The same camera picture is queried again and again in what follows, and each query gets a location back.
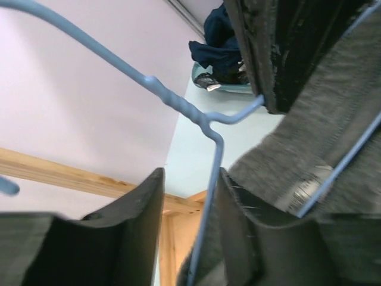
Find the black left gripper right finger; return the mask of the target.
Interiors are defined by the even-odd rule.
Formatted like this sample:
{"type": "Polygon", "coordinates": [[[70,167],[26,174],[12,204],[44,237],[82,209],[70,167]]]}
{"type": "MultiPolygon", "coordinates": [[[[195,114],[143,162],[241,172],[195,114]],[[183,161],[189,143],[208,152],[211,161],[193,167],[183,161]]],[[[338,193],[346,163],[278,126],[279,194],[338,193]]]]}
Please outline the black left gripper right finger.
{"type": "Polygon", "coordinates": [[[229,285],[379,285],[380,216],[298,219],[218,175],[229,285]]]}

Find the light blue wire hanger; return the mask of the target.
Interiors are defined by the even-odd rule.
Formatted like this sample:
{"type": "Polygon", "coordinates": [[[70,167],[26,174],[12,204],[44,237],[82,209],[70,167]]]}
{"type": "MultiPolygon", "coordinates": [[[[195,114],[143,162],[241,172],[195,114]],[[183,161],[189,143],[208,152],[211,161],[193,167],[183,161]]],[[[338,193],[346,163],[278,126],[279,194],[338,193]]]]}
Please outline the light blue wire hanger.
{"type": "Polygon", "coordinates": [[[221,113],[203,113],[193,104],[167,89],[156,77],[145,76],[138,72],[86,32],[53,10],[35,1],[2,1],[1,6],[31,14],[68,34],[116,69],[157,95],[164,104],[182,113],[194,124],[198,125],[206,137],[216,143],[214,165],[204,204],[201,227],[190,253],[185,258],[190,259],[190,266],[195,268],[198,264],[205,235],[207,210],[211,208],[211,202],[217,189],[219,170],[229,170],[247,151],[259,145],[267,135],[277,128],[283,120],[283,115],[273,114],[267,110],[262,93],[247,108],[233,116],[221,113]]]}

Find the grey drawstring shorts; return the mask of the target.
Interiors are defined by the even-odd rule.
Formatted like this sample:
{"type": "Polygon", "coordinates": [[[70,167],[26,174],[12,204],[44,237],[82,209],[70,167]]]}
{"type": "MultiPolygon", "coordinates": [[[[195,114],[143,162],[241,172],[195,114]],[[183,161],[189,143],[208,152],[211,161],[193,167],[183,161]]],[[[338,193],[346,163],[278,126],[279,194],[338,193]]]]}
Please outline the grey drawstring shorts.
{"type": "MultiPolygon", "coordinates": [[[[378,1],[226,1],[252,90],[283,120],[229,170],[231,182],[298,219],[380,216],[378,1]]],[[[177,285],[229,285],[218,182],[198,264],[177,285]]]]}

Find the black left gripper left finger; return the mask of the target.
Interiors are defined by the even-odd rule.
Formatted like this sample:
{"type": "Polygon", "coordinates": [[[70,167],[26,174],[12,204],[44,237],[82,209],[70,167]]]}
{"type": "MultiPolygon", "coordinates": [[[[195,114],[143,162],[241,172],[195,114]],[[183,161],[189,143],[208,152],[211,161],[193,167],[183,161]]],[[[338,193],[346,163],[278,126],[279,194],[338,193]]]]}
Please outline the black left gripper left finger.
{"type": "Polygon", "coordinates": [[[1,213],[1,284],[150,285],[164,178],[159,167],[80,220],[48,212],[1,213]]]}

